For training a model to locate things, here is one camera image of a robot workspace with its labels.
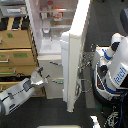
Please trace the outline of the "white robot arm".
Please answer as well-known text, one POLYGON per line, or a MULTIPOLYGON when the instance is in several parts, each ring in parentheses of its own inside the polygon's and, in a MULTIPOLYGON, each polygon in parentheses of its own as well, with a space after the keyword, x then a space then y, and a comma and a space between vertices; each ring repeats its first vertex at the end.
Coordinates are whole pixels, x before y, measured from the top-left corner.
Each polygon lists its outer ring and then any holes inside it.
POLYGON ((12 113, 35 93, 36 88, 48 83, 47 78, 40 75, 42 70, 42 67, 37 67, 30 78, 0 93, 0 117, 12 113))

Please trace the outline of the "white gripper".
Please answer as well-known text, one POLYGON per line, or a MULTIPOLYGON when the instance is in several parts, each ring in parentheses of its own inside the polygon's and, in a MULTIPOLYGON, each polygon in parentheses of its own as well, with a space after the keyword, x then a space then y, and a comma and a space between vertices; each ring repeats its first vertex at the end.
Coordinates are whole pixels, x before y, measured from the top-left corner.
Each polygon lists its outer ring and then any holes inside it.
POLYGON ((34 87, 41 88, 48 82, 50 75, 47 75, 45 78, 40 76, 41 72, 43 71, 43 67, 36 67, 35 70, 37 72, 33 72, 30 78, 31 84, 34 87))

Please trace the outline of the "white robot base front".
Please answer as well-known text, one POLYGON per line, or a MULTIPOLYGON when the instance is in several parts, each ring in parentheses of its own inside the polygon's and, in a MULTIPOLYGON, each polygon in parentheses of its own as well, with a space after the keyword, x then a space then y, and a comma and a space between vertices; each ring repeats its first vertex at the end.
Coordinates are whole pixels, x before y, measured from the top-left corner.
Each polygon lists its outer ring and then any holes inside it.
MULTIPOLYGON (((101 128, 97 116, 91 115, 90 118, 93 121, 92 128, 101 128)), ((37 128, 82 128, 78 125, 51 125, 51 126, 38 126, 37 128)))

